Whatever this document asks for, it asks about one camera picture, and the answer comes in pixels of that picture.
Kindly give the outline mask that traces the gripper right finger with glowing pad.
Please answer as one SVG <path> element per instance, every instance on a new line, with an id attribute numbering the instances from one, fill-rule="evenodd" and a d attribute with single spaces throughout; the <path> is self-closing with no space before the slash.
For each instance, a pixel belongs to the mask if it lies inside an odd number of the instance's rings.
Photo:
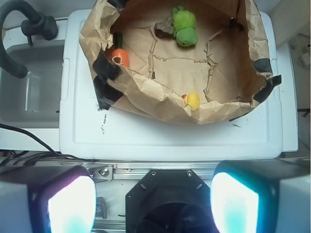
<path id="1" fill-rule="evenodd" d="M 211 211 L 221 233 L 309 233 L 310 160 L 224 160 L 214 171 Z"/>

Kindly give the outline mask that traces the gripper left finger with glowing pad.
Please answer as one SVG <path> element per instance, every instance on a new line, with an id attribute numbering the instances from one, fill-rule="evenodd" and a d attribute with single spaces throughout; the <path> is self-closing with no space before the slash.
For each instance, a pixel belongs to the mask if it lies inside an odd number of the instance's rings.
<path id="1" fill-rule="evenodd" d="M 89 233 L 96 187 L 83 166 L 2 166 L 2 233 Z"/>

